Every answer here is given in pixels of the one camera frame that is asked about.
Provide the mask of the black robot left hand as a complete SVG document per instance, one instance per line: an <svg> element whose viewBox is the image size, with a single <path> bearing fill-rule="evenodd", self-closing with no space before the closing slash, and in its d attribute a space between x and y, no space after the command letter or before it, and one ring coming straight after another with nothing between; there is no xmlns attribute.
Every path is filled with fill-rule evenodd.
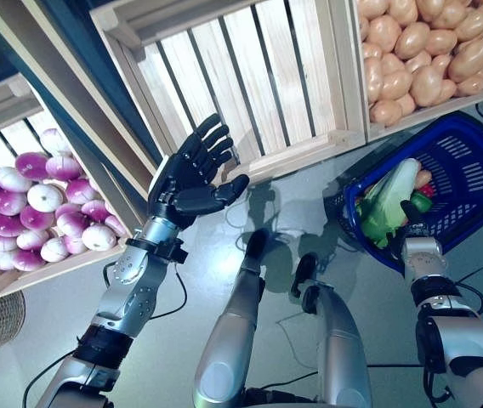
<svg viewBox="0 0 483 408"><path fill-rule="evenodd" d="M164 163L148 195L147 214L164 218L181 230L196 218L232 204L249 184L246 174L220 186L213 184L219 168L231 157L229 128L213 113Z"/></svg>

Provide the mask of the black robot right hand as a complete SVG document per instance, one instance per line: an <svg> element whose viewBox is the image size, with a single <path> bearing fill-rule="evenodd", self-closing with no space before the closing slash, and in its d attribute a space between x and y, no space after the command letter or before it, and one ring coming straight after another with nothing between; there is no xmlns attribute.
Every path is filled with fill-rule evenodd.
<svg viewBox="0 0 483 408"><path fill-rule="evenodd" d="M425 222L422 213L411 201L402 201L401 209L407 217L407 224L386 235L390 253L396 260L401 259L401 249L407 238L430 236L428 224Z"/></svg>

